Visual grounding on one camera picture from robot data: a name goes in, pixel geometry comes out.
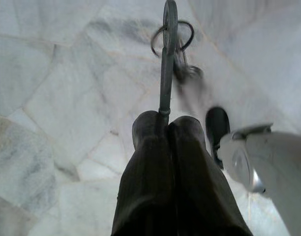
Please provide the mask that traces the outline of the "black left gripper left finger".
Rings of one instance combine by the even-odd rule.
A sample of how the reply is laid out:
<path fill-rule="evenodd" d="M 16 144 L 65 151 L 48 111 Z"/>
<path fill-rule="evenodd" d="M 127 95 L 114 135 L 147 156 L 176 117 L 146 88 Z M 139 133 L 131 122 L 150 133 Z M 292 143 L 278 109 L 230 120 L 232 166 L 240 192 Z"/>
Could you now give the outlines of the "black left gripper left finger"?
<path fill-rule="evenodd" d="M 120 179 L 113 236 L 175 235 L 174 171 L 166 123 L 156 111 L 132 125 L 134 153 Z"/>

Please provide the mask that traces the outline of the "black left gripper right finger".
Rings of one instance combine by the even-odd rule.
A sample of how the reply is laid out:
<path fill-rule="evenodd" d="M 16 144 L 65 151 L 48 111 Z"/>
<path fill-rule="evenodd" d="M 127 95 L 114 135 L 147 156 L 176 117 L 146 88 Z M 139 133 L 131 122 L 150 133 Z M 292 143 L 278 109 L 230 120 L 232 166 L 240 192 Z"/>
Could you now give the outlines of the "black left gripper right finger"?
<path fill-rule="evenodd" d="M 168 126 L 180 236 L 250 236 L 231 188 L 206 150 L 200 122 L 182 116 Z"/>

